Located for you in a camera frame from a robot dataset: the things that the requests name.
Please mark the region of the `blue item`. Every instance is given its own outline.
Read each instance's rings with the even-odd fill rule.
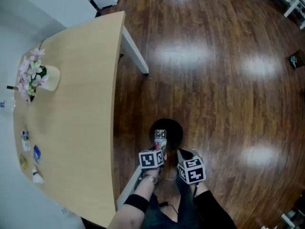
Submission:
[[[33,155],[33,158],[34,158],[36,164],[39,164],[40,155],[41,155],[40,150],[38,149],[37,146],[35,146],[35,147],[34,147],[34,155]]]

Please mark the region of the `wooden table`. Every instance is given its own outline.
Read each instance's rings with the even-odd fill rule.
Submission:
[[[104,227],[116,211],[113,102],[121,43],[141,71],[148,73],[124,19],[124,12],[101,16],[46,39],[41,62],[60,70],[57,90],[37,89],[30,105],[15,93],[17,153],[28,162],[24,174],[32,181],[37,145],[41,151],[37,168],[44,178],[37,187],[62,207]],[[20,140],[20,132],[26,129],[30,132],[28,153],[22,151]]]

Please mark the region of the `black wristband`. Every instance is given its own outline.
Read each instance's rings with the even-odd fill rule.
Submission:
[[[131,205],[133,207],[138,208],[139,210],[143,211],[144,213],[147,210],[148,207],[148,201],[141,197],[140,195],[137,194],[131,194],[129,197],[126,199],[124,204]]]

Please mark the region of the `flower vase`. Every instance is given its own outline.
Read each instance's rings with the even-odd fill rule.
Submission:
[[[59,69],[51,65],[45,65],[44,67],[47,69],[47,75],[49,77],[48,80],[39,87],[52,92],[58,86],[59,80],[61,79],[61,72]]]

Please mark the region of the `wooden floor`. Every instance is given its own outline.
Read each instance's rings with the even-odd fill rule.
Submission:
[[[305,50],[296,15],[275,0],[119,0],[150,68],[118,67],[114,112],[116,198],[149,148],[154,121],[172,118],[197,149],[206,184],[238,228],[272,226],[305,188]],[[178,196],[173,154],[160,202]]]

